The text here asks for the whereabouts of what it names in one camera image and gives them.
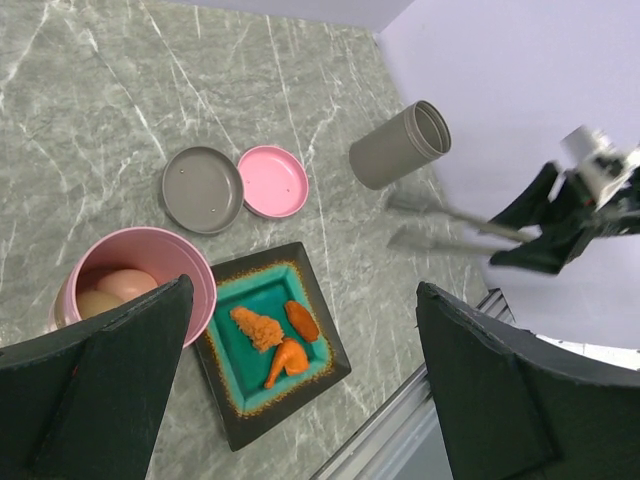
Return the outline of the brown fried nugget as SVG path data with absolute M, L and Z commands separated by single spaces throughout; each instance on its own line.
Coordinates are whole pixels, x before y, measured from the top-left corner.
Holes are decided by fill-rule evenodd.
M 290 300 L 284 305 L 291 326 L 306 342 L 313 343 L 319 336 L 319 328 L 311 313 L 300 303 Z

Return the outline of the fried chicken piece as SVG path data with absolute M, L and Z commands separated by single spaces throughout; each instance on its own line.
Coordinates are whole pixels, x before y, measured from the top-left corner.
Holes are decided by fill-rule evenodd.
M 280 323 L 271 317 L 260 315 L 243 306 L 233 308 L 230 317 L 260 353 L 283 341 L 284 332 Z

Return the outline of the pink egg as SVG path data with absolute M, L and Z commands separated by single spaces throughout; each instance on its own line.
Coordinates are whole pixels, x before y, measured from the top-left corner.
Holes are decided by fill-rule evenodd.
M 98 291 L 114 295 L 123 302 L 131 301 L 157 287 L 158 283 L 150 274 L 136 269 L 113 271 L 96 283 Z

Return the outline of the metal tongs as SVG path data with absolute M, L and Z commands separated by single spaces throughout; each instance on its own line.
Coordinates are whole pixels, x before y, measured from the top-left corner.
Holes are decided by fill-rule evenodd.
M 449 207 L 428 194 L 394 190 L 386 200 L 386 209 L 407 218 L 388 242 L 389 248 L 398 250 L 491 256 L 507 249 L 506 246 L 468 242 L 460 234 L 445 231 L 445 227 L 451 225 L 469 227 L 476 233 L 511 242 L 514 246 L 536 238 L 526 231 L 518 231 Z

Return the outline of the orange chicken drumstick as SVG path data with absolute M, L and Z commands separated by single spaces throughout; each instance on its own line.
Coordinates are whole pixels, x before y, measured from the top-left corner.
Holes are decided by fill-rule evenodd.
M 309 368 L 310 362 L 304 347 L 297 340 L 286 337 L 276 349 L 264 387 L 273 388 L 282 372 L 294 376 L 306 372 Z

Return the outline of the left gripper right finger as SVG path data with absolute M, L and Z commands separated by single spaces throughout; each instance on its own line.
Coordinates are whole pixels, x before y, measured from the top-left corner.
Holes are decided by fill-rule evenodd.
M 638 372 L 554 346 L 432 283 L 416 294 L 454 478 L 638 478 Z

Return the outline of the beige steamed bun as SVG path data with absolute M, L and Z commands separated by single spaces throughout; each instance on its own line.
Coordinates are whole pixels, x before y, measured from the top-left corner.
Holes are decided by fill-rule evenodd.
M 123 304 L 118 296 L 98 290 L 89 290 L 76 297 L 77 310 L 82 320 L 92 318 Z

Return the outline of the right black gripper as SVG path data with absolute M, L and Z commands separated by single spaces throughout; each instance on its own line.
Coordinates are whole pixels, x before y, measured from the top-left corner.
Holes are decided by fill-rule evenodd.
M 555 162 L 546 162 L 525 190 L 490 220 L 515 230 L 535 225 L 542 230 L 533 241 L 494 253 L 490 265 L 558 275 L 592 240 L 639 234 L 638 169 L 602 207 L 573 171 L 565 174 L 551 199 L 560 174 Z

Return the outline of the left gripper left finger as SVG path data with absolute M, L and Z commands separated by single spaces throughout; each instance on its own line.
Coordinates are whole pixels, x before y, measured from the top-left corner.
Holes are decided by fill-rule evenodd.
M 192 313 L 182 275 L 1 350 L 4 479 L 143 479 Z

